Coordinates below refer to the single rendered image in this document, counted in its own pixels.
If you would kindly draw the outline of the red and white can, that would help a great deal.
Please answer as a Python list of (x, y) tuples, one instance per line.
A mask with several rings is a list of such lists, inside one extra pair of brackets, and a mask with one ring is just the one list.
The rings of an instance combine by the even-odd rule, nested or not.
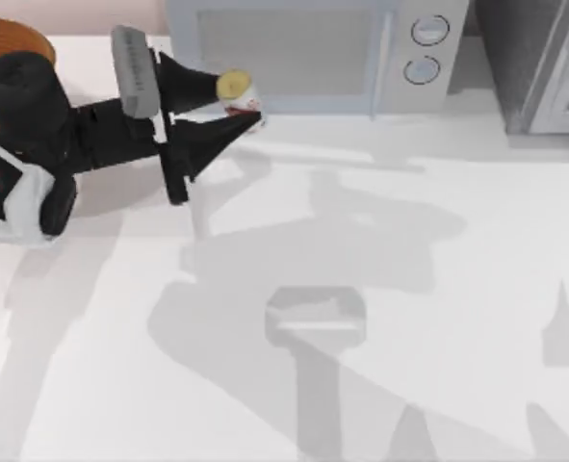
[(219, 76), (216, 82), (217, 97), (230, 116), (261, 113), (261, 118), (248, 132), (250, 134), (260, 131), (266, 125), (264, 105), (254, 86), (250, 74), (241, 69), (229, 69)]

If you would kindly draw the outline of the pale microwave door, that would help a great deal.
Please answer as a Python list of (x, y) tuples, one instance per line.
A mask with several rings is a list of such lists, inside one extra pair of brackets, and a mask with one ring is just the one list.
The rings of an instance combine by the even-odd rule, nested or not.
[(174, 57), (247, 71), (270, 115), (375, 112), (387, 0), (165, 0)]

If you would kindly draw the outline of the pale grey rounded box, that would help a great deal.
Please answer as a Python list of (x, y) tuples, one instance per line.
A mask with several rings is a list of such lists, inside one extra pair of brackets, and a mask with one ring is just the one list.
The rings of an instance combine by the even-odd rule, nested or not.
[(146, 34), (117, 25), (111, 32), (111, 50), (122, 111), (135, 119), (156, 116), (160, 93)]

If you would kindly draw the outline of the round microwave knob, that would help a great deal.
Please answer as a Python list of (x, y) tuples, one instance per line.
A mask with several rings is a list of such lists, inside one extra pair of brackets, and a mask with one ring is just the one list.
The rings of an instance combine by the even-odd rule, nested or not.
[(431, 14), (415, 20), (410, 29), (412, 40), (423, 47), (444, 41), (451, 31), (449, 20), (440, 14)]
[(414, 86), (423, 86), (435, 81), (442, 71), (440, 62), (430, 56), (423, 55), (409, 60), (402, 71), (405, 80)]

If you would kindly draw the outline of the brown round basket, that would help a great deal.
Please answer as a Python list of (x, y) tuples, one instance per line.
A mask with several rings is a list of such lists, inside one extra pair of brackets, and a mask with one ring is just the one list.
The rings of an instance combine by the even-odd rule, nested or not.
[(0, 17), (0, 132), (36, 141), (59, 130), (69, 103), (55, 63), (42, 33)]

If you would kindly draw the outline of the pale microwave oven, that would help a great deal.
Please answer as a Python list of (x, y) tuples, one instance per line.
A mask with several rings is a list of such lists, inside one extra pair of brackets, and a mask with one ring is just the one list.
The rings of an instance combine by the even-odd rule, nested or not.
[[(387, 1), (391, 5), (393, 23), (381, 105), (377, 116), (425, 114), (437, 111), (447, 96), (471, 0)], [(431, 14), (445, 16), (451, 24), (451, 31), (441, 43), (423, 47), (412, 40), (410, 29), (416, 19)], [(409, 60), (423, 55), (436, 58), (442, 65), (442, 71), (435, 81), (427, 85), (411, 85), (402, 75), (403, 68)]]

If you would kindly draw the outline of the grey cabinet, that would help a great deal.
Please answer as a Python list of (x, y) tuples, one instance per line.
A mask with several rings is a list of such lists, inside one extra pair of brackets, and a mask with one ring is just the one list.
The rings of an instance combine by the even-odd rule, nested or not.
[(569, 0), (475, 0), (509, 134), (569, 135)]

